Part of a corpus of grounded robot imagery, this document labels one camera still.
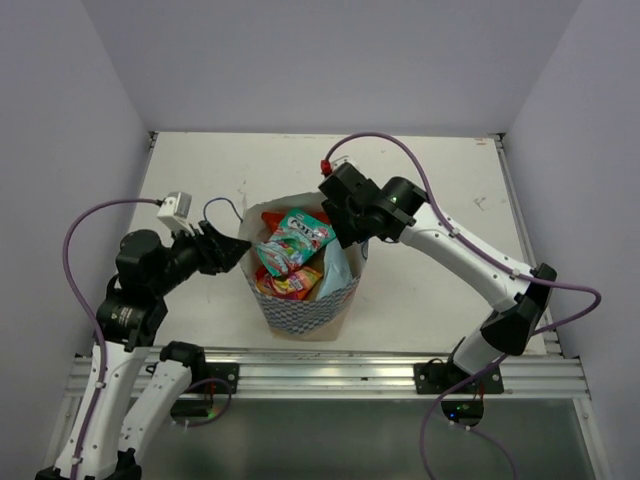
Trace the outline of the green candy packet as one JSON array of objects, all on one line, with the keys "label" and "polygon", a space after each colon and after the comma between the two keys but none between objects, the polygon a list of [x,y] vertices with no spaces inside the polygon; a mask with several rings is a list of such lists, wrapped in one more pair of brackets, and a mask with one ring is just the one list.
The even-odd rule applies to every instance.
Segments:
[{"label": "green candy packet", "polygon": [[274,277],[298,271],[319,250],[336,238],[331,225],[301,209],[290,209],[270,237],[256,246],[256,253]]}]

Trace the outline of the red chips bag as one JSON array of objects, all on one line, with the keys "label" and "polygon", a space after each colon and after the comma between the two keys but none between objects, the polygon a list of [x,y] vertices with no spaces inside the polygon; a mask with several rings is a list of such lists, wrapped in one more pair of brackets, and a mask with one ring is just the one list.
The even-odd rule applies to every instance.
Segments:
[{"label": "red chips bag", "polygon": [[[311,212],[310,216],[324,224],[330,224],[330,220],[324,212]],[[285,214],[282,212],[265,211],[261,213],[261,219],[271,233],[275,232],[284,217]]]}]

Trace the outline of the blue cassava chips bag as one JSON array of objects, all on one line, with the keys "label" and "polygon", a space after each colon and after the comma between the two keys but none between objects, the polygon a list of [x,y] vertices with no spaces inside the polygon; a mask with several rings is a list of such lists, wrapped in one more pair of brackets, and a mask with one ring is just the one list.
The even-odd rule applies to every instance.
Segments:
[{"label": "blue cassava chips bag", "polygon": [[323,277],[316,296],[317,300],[345,288],[353,279],[348,258],[338,240],[333,240],[326,246],[323,265]]}]

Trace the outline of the colourful twisted candy packet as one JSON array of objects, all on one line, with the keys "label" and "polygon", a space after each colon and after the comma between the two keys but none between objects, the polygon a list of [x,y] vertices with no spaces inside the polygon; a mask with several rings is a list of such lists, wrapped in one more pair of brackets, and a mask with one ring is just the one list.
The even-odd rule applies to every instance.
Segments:
[{"label": "colourful twisted candy packet", "polygon": [[319,271],[304,266],[288,276],[276,278],[265,267],[260,267],[255,273],[255,282],[262,294],[285,300],[304,300],[322,276]]}]

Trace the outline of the white paper bag blue handles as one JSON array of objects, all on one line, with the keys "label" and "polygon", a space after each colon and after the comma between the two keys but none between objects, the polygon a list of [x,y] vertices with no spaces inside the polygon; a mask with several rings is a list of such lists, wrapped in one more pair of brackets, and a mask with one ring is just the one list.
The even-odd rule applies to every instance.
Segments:
[{"label": "white paper bag blue handles", "polygon": [[[324,212],[321,207],[323,200],[324,197],[320,193],[301,193],[253,205],[247,202],[242,203],[242,221],[239,223],[238,236],[250,241],[252,248],[241,260],[240,268],[269,329],[274,335],[288,340],[312,342],[335,340],[340,333],[366,265],[367,244],[360,243],[343,249],[348,258],[353,279],[345,288],[334,291],[319,300],[316,296],[322,279],[304,300],[280,299],[262,294],[257,289],[255,273],[264,266],[258,258],[256,246],[266,241],[271,235],[261,219],[261,213],[265,211],[286,213],[290,209],[301,209],[309,214]],[[326,246],[304,266],[309,266],[323,274]]]}]

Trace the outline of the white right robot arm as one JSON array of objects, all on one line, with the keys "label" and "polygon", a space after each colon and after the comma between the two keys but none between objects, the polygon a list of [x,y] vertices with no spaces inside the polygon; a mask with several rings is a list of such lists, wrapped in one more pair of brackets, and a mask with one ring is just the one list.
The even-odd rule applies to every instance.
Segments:
[{"label": "white right robot arm", "polygon": [[486,320],[447,360],[445,379],[451,389],[470,391],[490,363],[524,352],[548,306],[555,269],[508,259],[478,241],[488,256],[482,259],[462,243],[462,230],[448,230],[438,219],[426,192],[405,178],[393,177],[378,187],[350,163],[324,164],[322,171],[322,208],[342,247],[373,237],[411,247],[463,280],[491,307]]}]

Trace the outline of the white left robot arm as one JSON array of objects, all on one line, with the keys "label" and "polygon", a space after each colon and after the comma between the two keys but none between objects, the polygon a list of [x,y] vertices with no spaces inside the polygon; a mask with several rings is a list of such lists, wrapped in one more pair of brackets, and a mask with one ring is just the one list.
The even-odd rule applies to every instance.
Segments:
[{"label": "white left robot arm", "polygon": [[165,246],[149,229],[127,234],[116,256],[116,275],[98,307],[91,372],[70,436],[39,479],[139,479],[149,441],[185,392],[231,395],[212,375],[203,348],[172,341],[162,348],[149,384],[131,398],[157,331],[168,313],[165,297],[195,273],[231,271],[250,242],[226,236],[209,222],[172,235]]}]

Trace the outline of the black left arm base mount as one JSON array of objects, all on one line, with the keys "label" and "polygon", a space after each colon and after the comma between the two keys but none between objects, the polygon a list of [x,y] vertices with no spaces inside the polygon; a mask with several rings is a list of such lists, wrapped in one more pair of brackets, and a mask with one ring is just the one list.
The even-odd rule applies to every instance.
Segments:
[{"label": "black left arm base mount", "polygon": [[194,429],[222,419],[237,392],[239,370],[238,363],[208,364],[203,376],[189,385],[171,407],[172,422]]}]

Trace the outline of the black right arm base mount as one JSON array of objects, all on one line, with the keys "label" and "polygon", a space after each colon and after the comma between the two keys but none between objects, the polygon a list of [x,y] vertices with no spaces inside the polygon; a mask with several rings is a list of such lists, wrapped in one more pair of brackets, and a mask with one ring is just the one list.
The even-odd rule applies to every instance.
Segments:
[{"label": "black right arm base mount", "polygon": [[[444,362],[436,358],[426,363],[413,365],[413,379],[418,395],[440,395],[460,382],[468,374],[456,367],[451,361]],[[504,393],[504,385],[499,367],[470,381],[455,391],[462,400],[440,402],[440,409],[448,421],[465,427],[475,427],[485,413],[484,397]]]}]

